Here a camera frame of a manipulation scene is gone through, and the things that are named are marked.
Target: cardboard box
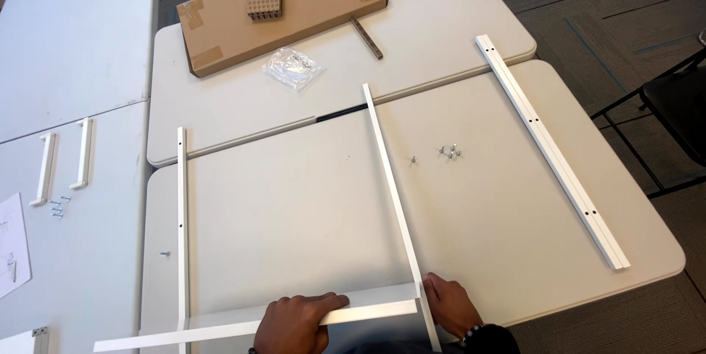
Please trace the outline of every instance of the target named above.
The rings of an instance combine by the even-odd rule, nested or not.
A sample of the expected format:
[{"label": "cardboard box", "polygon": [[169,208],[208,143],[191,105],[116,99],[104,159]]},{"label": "cardboard box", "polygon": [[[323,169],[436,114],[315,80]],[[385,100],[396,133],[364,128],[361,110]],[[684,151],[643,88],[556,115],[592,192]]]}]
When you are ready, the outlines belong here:
[{"label": "cardboard box", "polygon": [[205,77],[295,43],[350,18],[387,7],[388,0],[282,0],[282,16],[253,21],[248,0],[192,0],[177,7],[192,74]]}]

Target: plastic bag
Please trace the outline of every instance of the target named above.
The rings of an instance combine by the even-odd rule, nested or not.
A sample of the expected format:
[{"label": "plastic bag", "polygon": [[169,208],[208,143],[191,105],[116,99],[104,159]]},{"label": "plastic bag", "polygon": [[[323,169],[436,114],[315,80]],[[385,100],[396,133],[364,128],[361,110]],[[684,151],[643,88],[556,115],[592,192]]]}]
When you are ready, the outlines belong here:
[{"label": "plastic bag", "polygon": [[324,70],[325,67],[289,47],[279,48],[263,65],[265,74],[297,92],[302,92]]}]

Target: bracelet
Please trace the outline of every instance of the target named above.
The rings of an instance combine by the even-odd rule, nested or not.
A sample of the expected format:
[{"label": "bracelet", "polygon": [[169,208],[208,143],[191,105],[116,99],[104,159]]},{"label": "bracelet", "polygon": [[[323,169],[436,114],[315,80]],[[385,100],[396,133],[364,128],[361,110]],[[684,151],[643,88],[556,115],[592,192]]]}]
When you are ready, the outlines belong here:
[{"label": "bracelet", "polygon": [[481,329],[482,327],[484,327],[484,326],[486,326],[486,325],[487,325],[487,323],[479,323],[478,325],[476,325],[476,326],[472,327],[471,329],[469,329],[468,332],[466,332],[465,336],[463,336],[463,340],[461,340],[460,343],[459,343],[459,344],[461,345],[461,347],[465,347],[465,346],[466,346],[466,339],[468,339],[468,338],[470,338],[471,336],[473,336],[473,332],[477,332],[478,329]]}]

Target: paper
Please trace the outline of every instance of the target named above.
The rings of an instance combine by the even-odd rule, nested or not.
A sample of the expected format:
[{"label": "paper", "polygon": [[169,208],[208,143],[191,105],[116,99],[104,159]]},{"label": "paper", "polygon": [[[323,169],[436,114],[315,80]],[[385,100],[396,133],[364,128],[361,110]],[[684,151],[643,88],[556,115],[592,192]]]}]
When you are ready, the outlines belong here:
[{"label": "paper", "polygon": [[0,297],[7,295],[32,277],[27,251],[25,219],[17,193],[0,204]]}]

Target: white table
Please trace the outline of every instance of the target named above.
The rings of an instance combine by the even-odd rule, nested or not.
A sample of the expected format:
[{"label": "white table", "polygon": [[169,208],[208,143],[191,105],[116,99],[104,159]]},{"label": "white table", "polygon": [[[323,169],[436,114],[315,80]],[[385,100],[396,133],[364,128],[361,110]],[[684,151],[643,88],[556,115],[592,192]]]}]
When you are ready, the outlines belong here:
[{"label": "white table", "polygon": [[[0,201],[20,193],[32,270],[32,279],[0,298],[0,339],[48,326],[49,353],[88,354],[96,340],[137,332],[152,169],[148,109],[140,102],[93,117],[88,186],[77,191],[68,187],[76,182],[80,126],[0,144]],[[49,198],[61,202],[63,218],[50,215],[54,204],[28,205],[37,196],[46,132],[57,134]]]},{"label": "white table", "polygon": [[[674,236],[553,68],[510,71],[632,265],[607,266],[489,73],[376,107],[422,272],[503,325],[679,273]],[[438,152],[454,143],[461,156]],[[176,318],[177,259],[157,255],[177,252],[176,172],[147,189],[143,328]],[[192,159],[188,181],[192,315],[410,278],[367,110]]]},{"label": "white table", "polygon": [[0,143],[146,100],[156,0],[7,0]]},{"label": "white table", "polygon": [[294,43],[327,68],[302,94],[260,70],[270,53],[196,78],[180,26],[163,28],[154,40],[147,159],[158,167],[176,162],[178,126],[189,127],[187,153],[194,157],[364,104],[365,82],[380,103],[489,71],[477,35],[490,35],[507,64],[532,58],[536,48],[502,0],[390,0],[359,20],[384,58],[373,57],[351,24]]}]

